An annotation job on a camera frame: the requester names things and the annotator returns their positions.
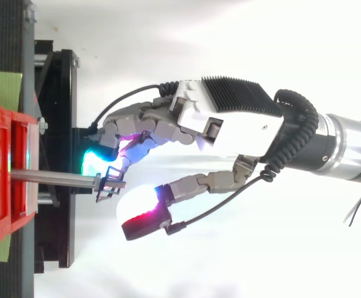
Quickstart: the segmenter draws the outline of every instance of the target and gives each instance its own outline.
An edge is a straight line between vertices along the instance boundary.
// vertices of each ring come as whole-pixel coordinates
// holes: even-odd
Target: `white backdrop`
[[[361,0],[35,4],[36,37],[81,58],[80,127],[130,90],[209,75],[257,81],[271,96],[292,89],[322,113],[361,119]],[[129,170],[126,191],[231,165],[231,158],[200,156],[196,146],[169,144]],[[35,296],[361,297],[361,208],[352,228],[342,223],[360,196],[361,184],[287,169],[176,235],[133,242],[116,220],[117,198],[96,205],[79,196],[75,263],[46,264]],[[173,216],[188,219],[223,198],[184,202]]]

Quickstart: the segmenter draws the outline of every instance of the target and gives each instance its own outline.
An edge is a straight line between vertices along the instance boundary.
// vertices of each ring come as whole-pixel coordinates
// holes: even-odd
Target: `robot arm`
[[[108,115],[91,138],[112,148],[113,155],[121,139],[131,140],[119,153],[123,172],[166,142],[196,141],[202,152],[239,155],[232,171],[196,174],[156,187],[156,208],[122,225],[128,240],[160,228],[172,234],[195,221],[172,224],[172,204],[205,191],[235,191],[225,204],[258,180],[272,182],[286,166],[361,182],[361,121],[320,115],[293,91],[280,90],[273,101],[260,85],[239,79],[181,81],[173,96]],[[246,183],[258,162],[266,163],[265,169]]]

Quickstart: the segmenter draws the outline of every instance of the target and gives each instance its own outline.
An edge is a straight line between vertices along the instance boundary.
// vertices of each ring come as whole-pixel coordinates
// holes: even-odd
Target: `red container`
[[[10,178],[11,163],[18,168],[29,166],[31,135],[35,143],[34,139],[39,137],[35,119],[0,107],[0,241],[34,216],[34,212],[27,211],[26,183],[16,181],[11,186]]]

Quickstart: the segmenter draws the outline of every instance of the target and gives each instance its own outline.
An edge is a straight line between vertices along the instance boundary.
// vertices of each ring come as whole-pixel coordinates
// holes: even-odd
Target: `bolt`
[[[48,125],[48,123],[46,123],[46,121],[43,117],[41,117],[38,120],[38,124],[39,124],[39,133],[41,135],[43,135],[45,133],[45,130],[47,130],[49,128],[49,125]]]
[[[75,68],[81,67],[81,60],[78,57],[74,57],[73,64]]]

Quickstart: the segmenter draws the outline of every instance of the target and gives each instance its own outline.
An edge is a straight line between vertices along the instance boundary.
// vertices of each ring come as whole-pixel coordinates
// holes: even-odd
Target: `blue light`
[[[121,157],[118,156],[114,161],[105,161],[93,151],[88,150],[83,156],[82,175],[95,176],[97,173],[101,173],[104,176],[109,166],[113,166],[115,169],[122,169]]]

